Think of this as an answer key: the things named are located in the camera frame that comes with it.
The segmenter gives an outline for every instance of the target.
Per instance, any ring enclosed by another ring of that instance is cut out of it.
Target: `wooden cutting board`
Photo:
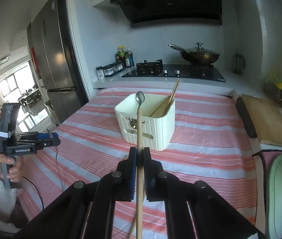
[[[260,143],[282,147],[282,114],[273,101],[242,94]]]

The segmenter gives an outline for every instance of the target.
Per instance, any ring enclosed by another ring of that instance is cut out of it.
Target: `pink and white striped cloth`
[[[114,107],[131,93],[170,95],[171,90],[109,88],[68,118],[56,132],[54,148],[46,148],[25,162],[25,176],[34,182],[49,205],[77,180],[98,181],[116,169],[133,146],[122,138]],[[197,92],[176,93],[175,132],[168,148],[151,151],[152,159],[179,179],[206,181],[252,224],[256,215],[256,173],[251,146],[235,102],[225,96]],[[36,190],[23,181],[22,207],[29,217],[41,211]],[[113,238],[127,238],[136,212],[136,201],[117,202]],[[143,238],[167,238],[163,202],[144,201]]]

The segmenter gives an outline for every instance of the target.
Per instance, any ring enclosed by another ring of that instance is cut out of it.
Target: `screw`
[[[205,188],[205,186],[206,186],[206,183],[204,181],[197,181],[195,184],[196,184],[197,187],[199,187],[201,189]]]
[[[167,177],[167,172],[159,172],[159,177],[161,177],[161,178],[166,178]]]
[[[114,178],[119,178],[119,177],[121,177],[121,172],[119,172],[119,171],[114,171],[111,175],[112,175],[112,177],[114,177]]]
[[[73,185],[76,189],[81,189],[84,186],[84,183],[82,181],[77,181]]]

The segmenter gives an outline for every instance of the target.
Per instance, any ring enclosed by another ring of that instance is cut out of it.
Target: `frying pan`
[[[186,60],[195,65],[210,65],[216,62],[220,56],[219,53],[205,49],[202,43],[196,43],[196,48],[184,49],[180,46],[169,44],[169,47],[180,51],[181,56]]]

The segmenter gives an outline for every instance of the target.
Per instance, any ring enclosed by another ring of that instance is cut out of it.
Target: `black range hood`
[[[110,2],[121,7],[131,27],[144,23],[176,21],[222,25],[222,0],[110,0]]]

